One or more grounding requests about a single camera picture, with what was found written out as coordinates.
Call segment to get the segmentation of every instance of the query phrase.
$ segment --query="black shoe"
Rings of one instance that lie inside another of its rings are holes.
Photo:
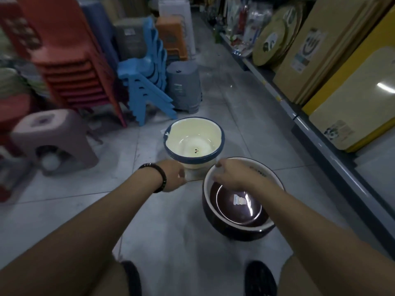
[[[245,296],[276,296],[277,284],[270,269],[260,261],[252,261],[244,276]]]
[[[129,295],[142,296],[140,275],[136,266],[131,261],[123,261],[121,265],[125,269],[128,277]]]

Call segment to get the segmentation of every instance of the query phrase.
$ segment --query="bowl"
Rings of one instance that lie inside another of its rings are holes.
[[[168,155],[188,169],[213,165],[224,143],[223,129],[211,119],[202,117],[177,120],[163,135]]]
[[[284,190],[280,179],[264,164],[243,157],[229,159],[243,161]],[[226,189],[227,193],[221,192],[224,188],[214,182],[213,176],[222,172],[222,167],[212,166],[203,181],[202,203],[206,218],[217,231],[233,240],[253,241],[264,237],[274,228],[273,221],[260,203],[247,193]]]

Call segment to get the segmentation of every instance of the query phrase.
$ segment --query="gray floor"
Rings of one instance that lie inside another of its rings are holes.
[[[203,89],[195,116],[213,119],[224,129],[220,156],[250,157],[266,164],[289,193],[385,253],[293,136],[293,122],[276,101],[222,45],[214,44],[199,16],[193,19]],[[33,171],[0,205],[0,268],[116,188],[141,164],[165,158],[161,130],[173,121],[161,112],[151,112],[145,126],[130,122],[127,129],[107,115],[100,119],[103,126],[97,132],[104,144],[94,145],[100,158],[97,166],[70,172],[76,163],[69,161],[52,177]],[[192,181],[172,193],[152,195],[114,249],[116,257],[138,267],[144,295],[239,296],[249,260],[264,261],[278,281],[292,254],[278,229],[249,243],[232,242],[217,233],[203,213],[201,185],[202,181]]]

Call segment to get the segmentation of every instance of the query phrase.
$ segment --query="metal shelf rail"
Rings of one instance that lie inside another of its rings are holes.
[[[223,44],[228,45],[230,41],[221,33]],[[364,181],[364,179],[354,170],[355,164],[348,154],[336,149],[322,133],[309,121],[309,117],[302,112],[301,106],[291,103],[279,88],[273,83],[274,72],[262,67],[256,67],[251,59],[242,59],[245,66],[254,74],[269,93],[276,99],[288,116],[294,120],[305,136],[318,149],[320,154],[330,163],[336,173],[345,181],[350,189],[358,196],[367,209],[373,214],[377,221],[388,233],[391,242],[395,242],[395,213],[380,201],[380,196]]]

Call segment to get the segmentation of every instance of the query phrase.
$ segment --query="person's left arm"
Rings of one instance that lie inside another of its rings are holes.
[[[157,163],[164,191],[186,183],[182,165]],[[85,293],[111,258],[112,249],[137,211],[162,185],[152,167],[138,169],[121,186],[76,215],[0,270],[4,296]]]

